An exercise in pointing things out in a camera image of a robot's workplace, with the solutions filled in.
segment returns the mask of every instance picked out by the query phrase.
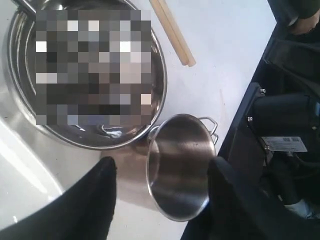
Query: barcode label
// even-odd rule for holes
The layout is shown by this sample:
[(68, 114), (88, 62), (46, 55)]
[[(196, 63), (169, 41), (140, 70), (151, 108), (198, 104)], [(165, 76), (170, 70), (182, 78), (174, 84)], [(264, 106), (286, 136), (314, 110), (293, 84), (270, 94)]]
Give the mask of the barcode label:
[(274, 152), (308, 152), (304, 142), (298, 136), (264, 136), (262, 139)]

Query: chopstick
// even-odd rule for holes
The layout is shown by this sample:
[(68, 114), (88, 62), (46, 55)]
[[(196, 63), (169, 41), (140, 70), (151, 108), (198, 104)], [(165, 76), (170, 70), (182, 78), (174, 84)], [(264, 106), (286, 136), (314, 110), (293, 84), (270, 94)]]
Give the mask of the chopstick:
[(167, 3), (164, 0), (149, 1), (182, 65), (188, 65), (189, 67), (194, 66), (196, 64), (196, 60), (193, 57)]

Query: white countertop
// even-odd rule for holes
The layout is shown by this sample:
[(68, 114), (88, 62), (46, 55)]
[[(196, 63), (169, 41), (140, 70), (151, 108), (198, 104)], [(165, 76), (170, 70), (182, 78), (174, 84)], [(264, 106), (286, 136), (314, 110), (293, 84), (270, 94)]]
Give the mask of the white countertop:
[[(141, 10), (152, 9), (147, 0), (132, 2)], [(191, 68), (181, 65), (151, 11), (151, 25), (162, 46), (168, 73), (167, 97), (159, 122), (179, 113), (210, 116), (219, 124), (219, 150), (276, 21), (267, 0), (167, 0), (167, 4), (197, 64)], [(15, 9), (11, 1), (2, 1), (0, 42)], [(21, 113), (13, 114), (15, 104), (9, 99), (2, 76), (0, 81), (1, 117), (68, 189), (99, 161), (100, 152), (62, 145), (37, 132)], [(108, 239), (179, 240), (186, 224), (119, 200)]]

